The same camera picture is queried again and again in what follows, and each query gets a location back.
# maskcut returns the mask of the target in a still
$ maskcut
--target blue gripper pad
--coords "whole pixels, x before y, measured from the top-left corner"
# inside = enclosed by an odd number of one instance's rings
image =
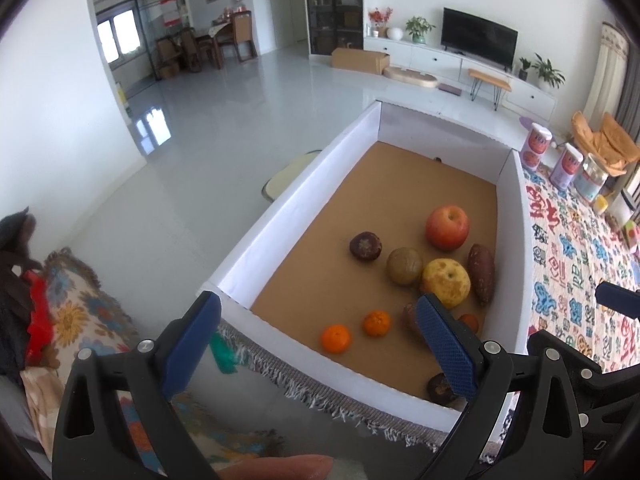
[[[631,319],[640,318],[640,294],[609,282],[596,287],[598,304],[615,310]]]
[[[467,402],[476,396],[476,370],[464,347],[427,296],[416,304],[416,321],[453,392]]]
[[[164,361],[160,389],[165,399],[169,400],[186,389],[212,334],[220,323],[221,313],[220,298],[213,293],[203,293],[187,314],[178,320],[185,321],[186,326]]]

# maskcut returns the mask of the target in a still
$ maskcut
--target white vase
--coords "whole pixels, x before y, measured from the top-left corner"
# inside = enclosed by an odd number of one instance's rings
[[[538,79],[538,88],[540,88],[545,94],[552,94],[554,92],[554,88],[544,79]]]
[[[404,32],[402,31],[402,29],[400,27],[391,27],[390,29],[387,30],[386,36],[390,40],[400,41],[400,40],[402,40],[402,37],[404,36]]]

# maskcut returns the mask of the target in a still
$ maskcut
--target orange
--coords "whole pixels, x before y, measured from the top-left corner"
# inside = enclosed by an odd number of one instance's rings
[[[362,329],[367,335],[380,337],[389,332],[391,328],[391,318],[384,310],[374,310],[369,312],[362,321]]]
[[[473,314],[463,314],[458,318],[458,321],[462,321],[465,325],[467,325],[474,334],[477,334],[478,330],[480,330],[478,318]]]
[[[320,344],[330,354],[341,354],[351,344],[351,333],[344,325],[331,325],[322,332]]]

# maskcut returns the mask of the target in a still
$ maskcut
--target red apple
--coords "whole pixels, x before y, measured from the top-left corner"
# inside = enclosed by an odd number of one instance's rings
[[[441,251],[454,251],[465,243],[469,234],[469,218],[455,205],[437,208],[427,218],[427,241]]]

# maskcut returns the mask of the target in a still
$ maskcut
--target cardboard bottom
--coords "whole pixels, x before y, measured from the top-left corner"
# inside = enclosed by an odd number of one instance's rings
[[[455,204],[470,220],[466,242],[443,253],[424,238],[427,217]],[[426,383],[440,373],[435,357],[402,323],[402,308],[415,301],[417,286],[395,285],[386,275],[389,253],[413,247],[425,264],[453,258],[466,266],[471,245],[495,254],[497,195],[494,184],[417,153],[375,143],[344,179],[329,202],[289,252],[255,300],[251,311],[271,326],[329,359],[415,397],[426,397]],[[382,240],[373,262],[357,261],[350,240],[371,231]],[[372,310],[392,318],[381,338],[362,330]],[[485,310],[473,293],[452,311],[474,314],[482,327]],[[327,354],[319,337],[329,325],[343,324],[352,336],[343,354]]]

